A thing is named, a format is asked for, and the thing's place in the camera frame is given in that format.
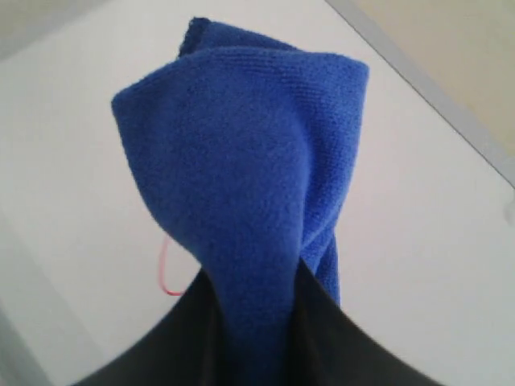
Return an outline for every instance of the black fabric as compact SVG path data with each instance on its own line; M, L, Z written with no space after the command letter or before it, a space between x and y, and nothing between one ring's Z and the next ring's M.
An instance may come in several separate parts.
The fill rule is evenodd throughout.
M221 318L201 271L145 338L76 386L227 386ZM302 262L286 370L286 386L438 386L361 331Z

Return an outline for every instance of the beige wall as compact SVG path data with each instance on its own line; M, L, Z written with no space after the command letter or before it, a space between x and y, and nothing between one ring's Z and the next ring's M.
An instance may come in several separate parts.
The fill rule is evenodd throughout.
M353 0L515 154L514 0Z

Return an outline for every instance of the towel fold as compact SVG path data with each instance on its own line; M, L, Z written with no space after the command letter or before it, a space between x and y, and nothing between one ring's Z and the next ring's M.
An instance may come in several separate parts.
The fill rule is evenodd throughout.
M138 189L212 281L232 384L280 384L299 259L339 301L334 227L367 67L205 18L179 58L119 92Z

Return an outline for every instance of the white backdrop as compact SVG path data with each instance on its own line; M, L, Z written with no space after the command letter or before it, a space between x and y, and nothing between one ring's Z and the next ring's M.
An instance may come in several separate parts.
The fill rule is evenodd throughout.
M370 66L337 230L342 306L450 386L513 384L513 190L322 0L113 0L0 63L0 305L50 378L66 384L112 359L174 302L155 282L163 234L109 103L173 60L194 15ZM170 286L196 269L171 249Z

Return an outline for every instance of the red string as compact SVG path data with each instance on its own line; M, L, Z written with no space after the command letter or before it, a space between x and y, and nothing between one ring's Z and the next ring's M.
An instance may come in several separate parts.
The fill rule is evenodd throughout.
M168 252L169 244L170 244L170 237L168 237L168 235L166 235L163 239L163 245L161 245L161 252L159 253L159 278L158 278L159 287L161 287L161 290L163 290L163 292L166 295L180 296L183 294L182 292L170 291L166 285L164 271L165 271L165 266L167 263L167 252Z

